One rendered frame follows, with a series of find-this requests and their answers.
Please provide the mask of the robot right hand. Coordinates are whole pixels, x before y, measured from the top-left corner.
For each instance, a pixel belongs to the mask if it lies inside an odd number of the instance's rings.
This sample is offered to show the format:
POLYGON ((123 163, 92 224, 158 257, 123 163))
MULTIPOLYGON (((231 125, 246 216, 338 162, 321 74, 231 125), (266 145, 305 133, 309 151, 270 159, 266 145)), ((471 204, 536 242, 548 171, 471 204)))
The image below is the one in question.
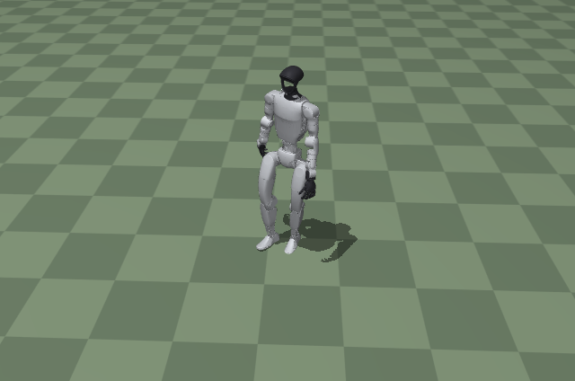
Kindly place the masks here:
MULTIPOLYGON (((257 147, 258 147, 258 145, 257 145, 257 147)), ((259 151, 260 151, 260 153, 261 153, 261 155, 262 155, 262 158, 263 158, 263 157, 265 156, 265 154, 268 153, 268 152, 264 152, 264 151, 265 151, 265 150, 268 150, 268 149, 265 149, 265 148, 266 148, 265 145, 260 145, 260 147, 258 147, 258 148, 259 148, 259 151)))

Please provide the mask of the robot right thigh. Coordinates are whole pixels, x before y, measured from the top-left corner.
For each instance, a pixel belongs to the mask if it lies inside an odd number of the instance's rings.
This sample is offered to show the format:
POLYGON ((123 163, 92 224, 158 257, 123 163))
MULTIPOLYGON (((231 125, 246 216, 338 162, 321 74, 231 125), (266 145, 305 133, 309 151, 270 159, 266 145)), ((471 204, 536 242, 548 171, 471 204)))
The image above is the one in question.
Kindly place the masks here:
POLYGON ((275 169, 278 165, 278 151, 268 152, 262 158, 259 174, 259 195, 261 203, 267 209, 275 208, 278 203, 278 199, 271 194, 276 177, 275 169))

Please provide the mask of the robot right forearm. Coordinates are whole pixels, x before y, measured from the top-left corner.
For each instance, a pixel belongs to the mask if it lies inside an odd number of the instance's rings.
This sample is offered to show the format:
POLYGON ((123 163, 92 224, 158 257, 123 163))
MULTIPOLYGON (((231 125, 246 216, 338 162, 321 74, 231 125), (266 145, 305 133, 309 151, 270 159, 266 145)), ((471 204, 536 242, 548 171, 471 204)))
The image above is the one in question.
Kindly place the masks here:
POLYGON ((268 143, 268 139, 269 139, 269 133, 270 133, 270 128, 265 128, 261 125, 260 128, 260 135, 259 135, 259 139, 257 140, 257 145, 258 147, 260 147, 260 145, 265 145, 268 143))

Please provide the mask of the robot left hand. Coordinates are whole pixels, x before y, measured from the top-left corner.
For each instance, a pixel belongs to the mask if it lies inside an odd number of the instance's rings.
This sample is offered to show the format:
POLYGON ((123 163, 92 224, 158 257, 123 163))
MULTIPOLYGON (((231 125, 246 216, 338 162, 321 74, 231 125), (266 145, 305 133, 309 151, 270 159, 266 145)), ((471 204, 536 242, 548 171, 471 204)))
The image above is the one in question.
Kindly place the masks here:
POLYGON ((303 198, 301 199, 311 199, 312 197, 315 196, 315 177, 314 178, 309 178, 309 171, 305 172, 305 179, 307 180, 305 183, 305 187, 298 193, 299 195, 305 191, 305 195, 303 198), (307 195, 307 196, 306 196, 307 195))

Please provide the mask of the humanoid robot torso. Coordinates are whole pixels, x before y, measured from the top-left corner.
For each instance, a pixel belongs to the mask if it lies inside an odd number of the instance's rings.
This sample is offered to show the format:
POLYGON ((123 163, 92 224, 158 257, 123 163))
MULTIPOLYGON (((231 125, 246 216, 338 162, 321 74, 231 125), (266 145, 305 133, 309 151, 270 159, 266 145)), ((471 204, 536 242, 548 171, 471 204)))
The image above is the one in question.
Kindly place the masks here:
MULTIPOLYGON (((297 142, 302 139, 307 131, 307 119, 303 114, 303 104, 309 102, 303 95, 294 101, 284 97, 285 92, 281 89, 273 99, 274 123, 278 138, 283 140, 282 147, 278 150, 278 163, 287 168, 296 168, 296 160, 301 157, 302 150, 297 148, 297 142), (281 91, 282 90, 282 91, 281 91)), ((286 95, 288 95, 286 93, 286 95)), ((301 94, 302 95, 302 94, 301 94)))

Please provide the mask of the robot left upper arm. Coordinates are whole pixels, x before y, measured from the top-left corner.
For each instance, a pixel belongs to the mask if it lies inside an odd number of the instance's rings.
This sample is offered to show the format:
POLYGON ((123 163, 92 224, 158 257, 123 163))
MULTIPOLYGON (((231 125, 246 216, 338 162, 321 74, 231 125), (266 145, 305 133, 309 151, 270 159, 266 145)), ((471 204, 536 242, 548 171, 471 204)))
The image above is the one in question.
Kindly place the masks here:
POLYGON ((305 146, 314 148, 314 140, 318 138, 318 131, 319 131, 319 108, 310 103, 305 102, 303 104, 303 114, 307 119, 307 129, 309 133, 309 137, 305 138, 305 146))

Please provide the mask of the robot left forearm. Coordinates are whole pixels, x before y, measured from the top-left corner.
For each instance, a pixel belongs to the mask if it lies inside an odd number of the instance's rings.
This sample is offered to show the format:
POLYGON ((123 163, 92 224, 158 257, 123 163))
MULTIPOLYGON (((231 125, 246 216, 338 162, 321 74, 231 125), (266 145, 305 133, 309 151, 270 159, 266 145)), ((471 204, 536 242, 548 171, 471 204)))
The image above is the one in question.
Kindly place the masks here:
POLYGON ((307 150, 307 158, 305 163, 306 171, 309 171, 309 178, 314 178, 316 175, 316 158, 319 151, 319 140, 316 138, 314 140, 314 149, 307 150))

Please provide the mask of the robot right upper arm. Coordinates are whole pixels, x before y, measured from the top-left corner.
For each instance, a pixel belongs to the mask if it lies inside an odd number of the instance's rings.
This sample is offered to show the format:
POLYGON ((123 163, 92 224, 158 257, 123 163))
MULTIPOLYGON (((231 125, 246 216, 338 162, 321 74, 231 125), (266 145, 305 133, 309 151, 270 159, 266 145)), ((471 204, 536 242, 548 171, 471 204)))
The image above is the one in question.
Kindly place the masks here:
POLYGON ((264 112, 265 112, 265 116, 262 118, 261 120, 261 125, 265 128, 271 128, 274 125, 274 120, 273 120, 273 115, 274 115, 274 111, 273 111, 273 99, 275 97, 275 95, 278 93, 279 91, 277 90, 272 90, 269 93, 267 93, 264 96, 264 100, 265 100, 265 107, 264 107, 264 112))

